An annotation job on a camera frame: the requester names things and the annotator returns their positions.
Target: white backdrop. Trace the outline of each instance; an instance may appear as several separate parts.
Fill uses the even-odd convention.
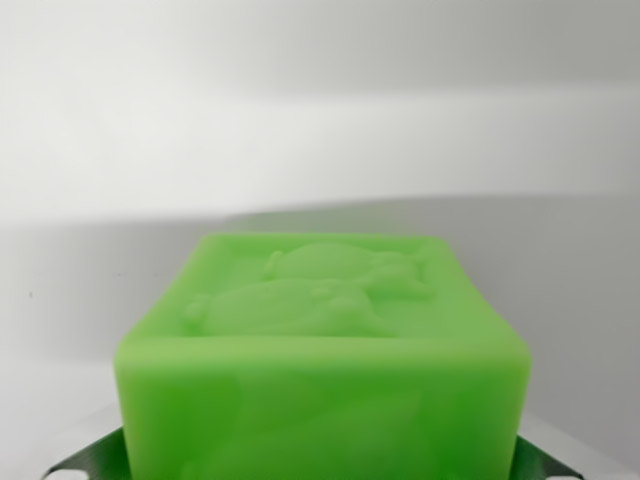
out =
[[[618,0],[0,3],[0,476],[115,399],[117,339],[223,217],[375,199],[224,228],[444,236],[533,347],[529,407],[640,470],[639,23]]]

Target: soap top surface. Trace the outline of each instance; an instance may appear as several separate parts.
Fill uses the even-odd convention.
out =
[[[517,339],[437,237],[205,237],[127,337]]]

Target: green translucent block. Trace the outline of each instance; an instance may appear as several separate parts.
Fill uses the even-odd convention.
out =
[[[122,341],[135,480],[506,480],[530,357],[434,237],[206,237]]]

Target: green soap bar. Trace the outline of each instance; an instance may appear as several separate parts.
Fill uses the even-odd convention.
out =
[[[135,480],[507,480],[525,343],[435,237],[204,238],[115,359]]]

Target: soap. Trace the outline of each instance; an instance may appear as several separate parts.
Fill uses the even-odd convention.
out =
[[[125,336],[134,480],[507,480],[526,344],[436,237],[201,240]]]

